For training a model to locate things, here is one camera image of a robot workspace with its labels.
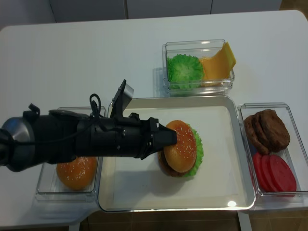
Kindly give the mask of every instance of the red tomato slice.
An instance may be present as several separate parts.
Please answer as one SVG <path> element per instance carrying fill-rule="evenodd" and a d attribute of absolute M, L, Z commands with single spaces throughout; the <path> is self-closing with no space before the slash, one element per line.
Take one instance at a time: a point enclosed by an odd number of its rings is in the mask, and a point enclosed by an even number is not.
<path fill-rule="evenodd" d="M 277 155 L 271 155 L 269 160 L 269 172 L 276 188 L 281 192 L 296 191 L 296 180 L 287 163 Z"/>
<path fill-rule="evenodd" d="M 269 192 L 278 192 L 278 189 L 275 187 L 272 178 L 270 176 L 270 171 L 269 171 L 269 160 L 270 156 L 264 155 L 262 156 L 261 159 L 261 169 L 262 169 L 262 176 L 264 178 L 264 181 L 268 188 L 270 189 Z"/>
<path fill-rule="evenodd" d="M 261 158 L 262 155 L 260 153 L 256 153 L 253 156 L 253 162 L 254 162 L 254 167 L 255 167 L 255 171 L 256 171 L 256 175 L 257 175 L 257 180 L 259 182 L 260 187 L 266 191 L 269 192 L 269 187 L 266 185 L 264 178 L 262 176 L 262 170 L 261 170 Z"/>

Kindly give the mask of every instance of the white wall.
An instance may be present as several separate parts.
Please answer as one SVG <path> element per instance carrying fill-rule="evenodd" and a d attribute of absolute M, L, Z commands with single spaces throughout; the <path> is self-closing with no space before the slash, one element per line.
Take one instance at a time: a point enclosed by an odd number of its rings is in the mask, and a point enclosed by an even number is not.
<path fill-rule="evenodd" d="M 0 30 L 39 23 L 55 23 L 49 0 L 0 0 Z"/>

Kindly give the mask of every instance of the white table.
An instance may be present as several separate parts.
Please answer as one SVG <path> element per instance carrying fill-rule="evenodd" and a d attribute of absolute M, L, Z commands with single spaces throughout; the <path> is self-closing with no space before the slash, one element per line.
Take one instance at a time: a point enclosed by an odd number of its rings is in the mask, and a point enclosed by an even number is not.
<path fill-rule="evenodd" d="M 157 73 L 164 43 L 220 38 L 230 43 L 237 60 L 229 94 L 235 104 L 287 103 L 308 148 L 308 23 L 299 11 L 5 28 L 0 32 L 0 124 L 21 116 L 29 103 L 42 114 L 60 106 L 88 106 L 94 92 L 107 107 L 124 78 L 134 97 L 161 96 Z M 40 166 L 21 173 L 0 168 L 2 228 L 77 221 L 33 213 L 39 173 Z"/>

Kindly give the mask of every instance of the yellow cheese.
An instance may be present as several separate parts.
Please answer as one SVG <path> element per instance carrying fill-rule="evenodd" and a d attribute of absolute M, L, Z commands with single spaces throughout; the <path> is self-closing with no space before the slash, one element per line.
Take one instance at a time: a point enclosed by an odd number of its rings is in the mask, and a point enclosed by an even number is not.
<path fill-rule="evenodd" d="M 204 80 L 228 78 L 236 64 L 229 43 L 224 44 L 213 57 L 202 57 L 199 60 L 203 65 Z"/>

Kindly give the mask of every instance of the lettuce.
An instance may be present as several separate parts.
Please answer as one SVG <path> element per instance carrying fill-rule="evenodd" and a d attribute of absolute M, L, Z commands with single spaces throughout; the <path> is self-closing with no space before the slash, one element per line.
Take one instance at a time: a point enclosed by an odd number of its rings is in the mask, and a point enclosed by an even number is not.
<path fill-rule="evenodd" d="M 189 124 L 188 124 L 188 126 L 191 128 L 191 130 L 193 131 L 193 134 L 196 138 L 197 159 L 196 159 L 196 163 L 195 163 L 194 167 L 188 173 L 186 173 L 183 177 L 193 177 L 194 175 L 196 175 L 198 168 L 202 163 L 203 156 L 204 156 L 202 141 L 201 141 L 201 138 L 200 138 L 198 132 L 195 129 L 193 129 Z"/>
<path fill-rule="evenodd" d="M 204 77 L 203 66 L 195 56 L 177 54 L 173 58 L 167 57 L 169 82 L 183 82 L 201 80 Z M 196 88 L 200 84 L 171 85 L 173 89 Z"/>

